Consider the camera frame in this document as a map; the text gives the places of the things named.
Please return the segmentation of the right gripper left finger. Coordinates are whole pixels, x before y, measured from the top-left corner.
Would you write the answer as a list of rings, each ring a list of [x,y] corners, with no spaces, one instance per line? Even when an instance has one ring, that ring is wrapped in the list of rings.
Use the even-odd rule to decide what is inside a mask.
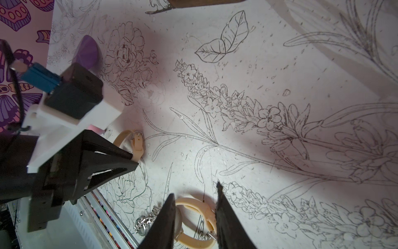
[[[172,249],[176,217],[175,195],[169,194],[138,249]]]

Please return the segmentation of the wooden watch stand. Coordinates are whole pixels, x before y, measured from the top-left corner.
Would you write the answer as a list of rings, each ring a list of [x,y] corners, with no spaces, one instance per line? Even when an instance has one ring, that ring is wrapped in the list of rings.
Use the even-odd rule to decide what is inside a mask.
[[[174,8],[203,7],[212,5],[235,4],[244,0],[169,0]]]

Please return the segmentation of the silver metal keychain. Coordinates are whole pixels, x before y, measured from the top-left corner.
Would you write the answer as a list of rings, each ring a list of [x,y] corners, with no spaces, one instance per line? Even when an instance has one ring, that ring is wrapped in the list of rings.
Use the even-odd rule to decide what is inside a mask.
[[[134,225],[134,233],[138,234],[139,236],[146,236],[148,233],[151,224],[155,221],[156,217],[160,212],[160,207],[154,206],[151,212],[146,216],[140,216]]]

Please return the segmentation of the purple pink toy shovel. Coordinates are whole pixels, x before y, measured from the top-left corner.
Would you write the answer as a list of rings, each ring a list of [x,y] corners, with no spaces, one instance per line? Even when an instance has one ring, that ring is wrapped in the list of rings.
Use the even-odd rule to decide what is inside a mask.
[[[80,41],[72,63],[78,63],[87,70],[91,70],[99,64],[99,47],[90,35],[85,35]]]

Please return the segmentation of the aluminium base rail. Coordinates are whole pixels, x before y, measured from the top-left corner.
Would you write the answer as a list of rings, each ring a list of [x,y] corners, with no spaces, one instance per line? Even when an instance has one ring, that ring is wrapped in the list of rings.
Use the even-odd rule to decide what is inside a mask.
[[[135,249],[138,241],[98,190],[76,204],[62,206],[60,217],[43,230],[28,232],[29,198],[7,204],[22,249]]]

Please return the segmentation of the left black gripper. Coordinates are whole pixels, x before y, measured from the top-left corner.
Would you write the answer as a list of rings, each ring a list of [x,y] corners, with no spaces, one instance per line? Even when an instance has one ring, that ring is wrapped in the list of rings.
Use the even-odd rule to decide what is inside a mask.
[[[62,206],[127,173],[115,168],[93,173],[89,165],[138,165],[133,155],[91,130],[84,130],[53,157],[28,173],[27,163],[37,137],[23,135],[1,161],[1,203],[29,197],[27,232],[46,229],[60,217]]]

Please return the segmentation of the beige watch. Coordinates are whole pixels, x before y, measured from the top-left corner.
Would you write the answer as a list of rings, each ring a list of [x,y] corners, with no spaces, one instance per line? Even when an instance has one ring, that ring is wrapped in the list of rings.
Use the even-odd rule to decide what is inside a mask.
[[[144,138],[140,131],[124,130],[114,140],[113,144],[122,148],[128,142],[132,149],[132,161],[139,163],[144,154]]]
[[[176,204],[175,249],[214,249],[217,244],[215,211],[194,198],[179,198]]]

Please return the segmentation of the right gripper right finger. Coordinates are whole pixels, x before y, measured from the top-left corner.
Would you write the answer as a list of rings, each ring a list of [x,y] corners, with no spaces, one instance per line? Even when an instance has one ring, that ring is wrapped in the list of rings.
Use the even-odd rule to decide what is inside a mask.
[[[215,209],[217,243],[220,249],[256,249],[234,213],[220,182],[216,185],[218,200]]]

